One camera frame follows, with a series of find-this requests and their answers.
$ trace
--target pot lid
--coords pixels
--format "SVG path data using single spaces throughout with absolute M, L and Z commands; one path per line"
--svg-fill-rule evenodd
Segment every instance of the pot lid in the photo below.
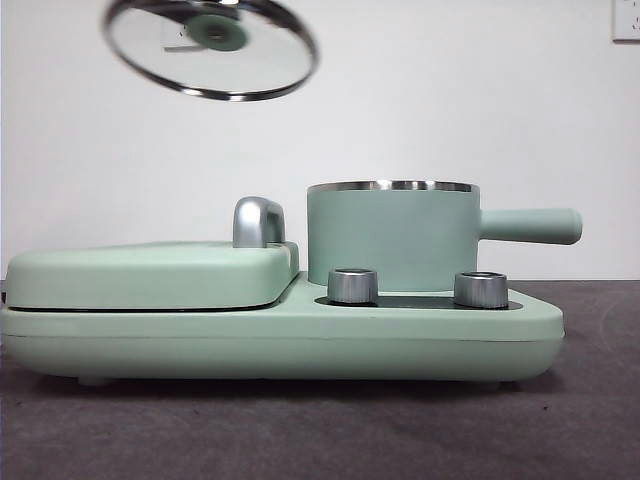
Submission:
M 216 100 L 286 95 L 318 63 L 307 28 L 269 0 L 116 0 L 104 33 L 116 55 L 146 78 Z

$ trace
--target mint green saucepan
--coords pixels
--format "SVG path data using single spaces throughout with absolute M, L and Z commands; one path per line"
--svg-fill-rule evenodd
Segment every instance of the mint green saucepan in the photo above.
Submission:
M 569 245 L 582 234 L 573 209 L 480 210 L 480 190 L 453 182 L 315 185 L 307 194 L 309 280 L 334 268 L 378 272 L 381 290 L 443 291 L 476 270 L 478 241 Z

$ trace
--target gray table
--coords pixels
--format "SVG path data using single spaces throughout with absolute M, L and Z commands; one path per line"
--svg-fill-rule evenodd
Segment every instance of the gray table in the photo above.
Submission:
M 120 381 L 5 357 L 3 478 L 640 478 L 640 281 L 514 282 L 561 307 L 553 368 L 501 385 Z

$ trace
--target metal handle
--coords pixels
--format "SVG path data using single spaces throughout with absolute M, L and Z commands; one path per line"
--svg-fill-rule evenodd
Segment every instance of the metal handle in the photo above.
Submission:
M 274 242 L 284 242 L 282 207 L 262 197 L 238 200 L 233 214 L 233 247 L 266 248 Z

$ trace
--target metal knob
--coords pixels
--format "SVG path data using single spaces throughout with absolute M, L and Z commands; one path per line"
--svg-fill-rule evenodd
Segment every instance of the metal knob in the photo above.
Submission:
M 329 272 L 327 297 L 339 303 L 376 303 L 378 274 L 363 268 L 336 268 Z
M 509 305 L 507 277 L 493 272 L 465 272 L 456 275 L 453 301 L 477 308 L 502 308 Z

